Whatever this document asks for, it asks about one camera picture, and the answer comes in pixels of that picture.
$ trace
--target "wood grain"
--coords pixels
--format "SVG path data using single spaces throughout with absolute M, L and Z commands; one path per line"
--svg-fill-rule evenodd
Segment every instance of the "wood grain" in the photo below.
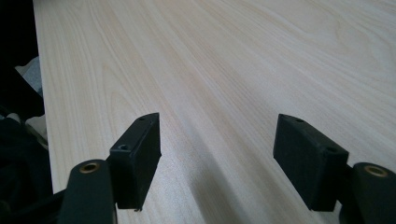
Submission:
M 336 223 L 273 159 L 279 113 L 396 171 L 394 1 L 35 0 L 35 19 L 56 190 L 161 113 L 143 212 L 120 223 Z

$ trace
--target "wooden table top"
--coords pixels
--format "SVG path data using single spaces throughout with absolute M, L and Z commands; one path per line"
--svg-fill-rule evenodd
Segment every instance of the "wooden table top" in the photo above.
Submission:
M 337 222 L 273 159 L 279 113 L 396 171 L 394 1 L 35 0 L 35 22 L 55 191 L 161 113 L 143 211 L 120 223 Z

